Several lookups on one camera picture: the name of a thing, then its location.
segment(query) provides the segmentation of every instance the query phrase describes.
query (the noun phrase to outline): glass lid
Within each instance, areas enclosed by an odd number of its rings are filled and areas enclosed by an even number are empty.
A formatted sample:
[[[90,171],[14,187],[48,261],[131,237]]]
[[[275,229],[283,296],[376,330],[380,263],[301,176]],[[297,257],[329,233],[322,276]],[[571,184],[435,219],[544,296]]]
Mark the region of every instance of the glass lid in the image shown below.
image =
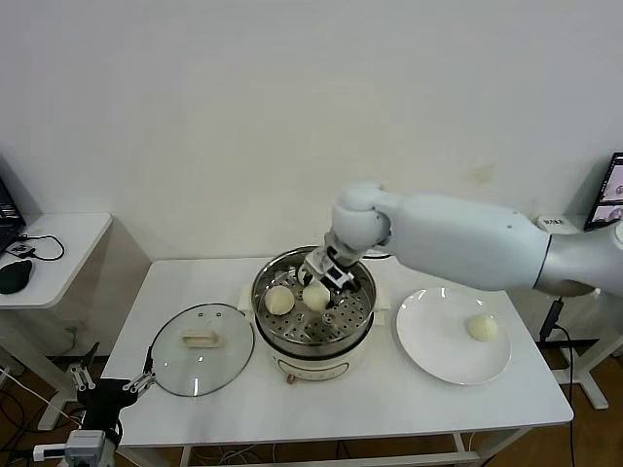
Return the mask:
[[[202,396],[233,381],[255,338],[244,315],[224,304],[196,305],[168,321],[152,344],[156,383],[177,396]]]

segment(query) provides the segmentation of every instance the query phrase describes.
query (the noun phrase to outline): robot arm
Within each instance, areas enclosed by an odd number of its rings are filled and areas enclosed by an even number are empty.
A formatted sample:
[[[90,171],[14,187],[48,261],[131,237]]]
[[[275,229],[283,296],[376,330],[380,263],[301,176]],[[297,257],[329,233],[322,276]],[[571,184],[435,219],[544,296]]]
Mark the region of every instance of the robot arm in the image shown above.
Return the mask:
[[[306,265],[338,290],[351,284],[348,268],[375,248],[407,268],[481,290],[527,286],[575,296],[600,287],[623,293],[617,271],[623,223],[551,235],[511,209],[436,195],[402,197],[369,182],[342,191],[332,222],[325,245]]]
[[[72,367],[71,377],[76,386],[78,402],[85,407],[80,429],[69,434],[67,442],[58,445],[39,445],[33,449],[33,459],[43,461],[60,458],[59,465],[67,467],[114,467],[115,450],[123,432],[118,426],[119,413],[136,403],[153,384],[151,347],[143,372],[129,379],[100,378],[93,382],[89,366],[98,343],[85,355],[79,367]]]

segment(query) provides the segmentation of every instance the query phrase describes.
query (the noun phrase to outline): laptop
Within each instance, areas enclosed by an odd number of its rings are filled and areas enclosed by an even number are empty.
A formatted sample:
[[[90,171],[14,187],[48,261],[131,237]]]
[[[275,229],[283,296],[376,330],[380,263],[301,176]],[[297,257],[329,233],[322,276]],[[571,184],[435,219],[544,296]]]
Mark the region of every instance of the laptop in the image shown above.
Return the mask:
[[[14,238],[26,225],[18,207],[0,180],[0,253],[13,243]]]

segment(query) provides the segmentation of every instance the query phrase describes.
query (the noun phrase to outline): white wall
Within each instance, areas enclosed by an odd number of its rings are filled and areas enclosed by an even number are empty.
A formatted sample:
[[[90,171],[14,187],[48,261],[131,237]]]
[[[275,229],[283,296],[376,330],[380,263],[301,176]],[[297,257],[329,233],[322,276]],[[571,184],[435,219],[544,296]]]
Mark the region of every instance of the white wall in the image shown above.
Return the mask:
[[[25,202],[110,211],[151,260],[315,242],[359,178],[529,216],[586,210],[623,147],[622,14],[6,0],[0,153]]]

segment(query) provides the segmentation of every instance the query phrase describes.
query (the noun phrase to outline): white table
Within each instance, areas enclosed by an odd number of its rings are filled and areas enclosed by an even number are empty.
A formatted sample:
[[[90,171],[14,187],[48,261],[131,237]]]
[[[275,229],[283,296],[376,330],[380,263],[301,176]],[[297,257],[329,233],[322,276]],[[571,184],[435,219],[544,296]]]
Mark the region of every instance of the white table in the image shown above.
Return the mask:
[[[56,389],[58,392],[53,404],[62,407],[66,402],[75,400],[73,383],[15,326],[16,313],[20,309],[50,308],[60,301],[110,226],[111,217],[108,213],[43,214],[27,217],[26,222],[24,234],[54,235],[64,245],[65,254],[54,262],[33,259],[34,268],[28,285],[15,294],[0,295],[0,346]],[[54,257],[59,251],[50,239],[29,243],[37,248],[39,256]],[[4,253],[0,256],[0,268],[14,261],[19,259]],[[39,429],[53,429],[57,418],[56,411],[45,411]]]
[[[268,259],[160,261],[154,263],[104,370],[105,377],[134,377],[160,328],[181,310],[197,304],[238,303]],[[483,293],[404,269],[395,260],[367,266],[391,300],[385,326],[371,331],[361,364],[321,383],[285,383],[256,331],[247,367],[224,388],[199,398],[168,394],[154,385],[122,411],[121,453],[142,466],[165,465],[151,449],[254,443],[344,440],[440,433],[454,434],[457,452],[362,460],[349,465],[473,463],[503,449],[531,427],[560,424],[573,413],[505,293]],[[452,385],[419,369],[400,350],[394,335],[395,310],[415,290],[462,288],[480,295],[507,326],[513,346],[509,367],[482,386]],[[465,452],[459,433],[506,430],[478,452]]]
[[[555,216],[541,216],[542,218],[556,218],[565,219],[565,234],[580,234],[583,232],[584,222],[586,221],[585,215],[555,215]],[[542,223],[544,227],[541,227],[550,234],[558,234],[557,224]],[[601,313],[604,314],[608,321],[608,326],[603,328],[599,335],[599,340],[594,343],[591,348],[584,352],[581,356],[574,349],[561,348],[563,356],[567,360],[567,363],[571,361],[571,354],[573,355],[573,382],[579,384],[591,401],[593,408],[598,411],[603,411],[608,408],[608,402],[604,393],[597,385],[597,382],[593,379],[591,372],[605,358],[609,357],[618,348],[623,345],[623,320],[619,310],[623,306],[622,298],[604,297],[601,292],[596,293],[597,304],[601,309]],[[570,366],[561,369],[554,370],[554,377],[559,384],[570,384],[571,374]]]

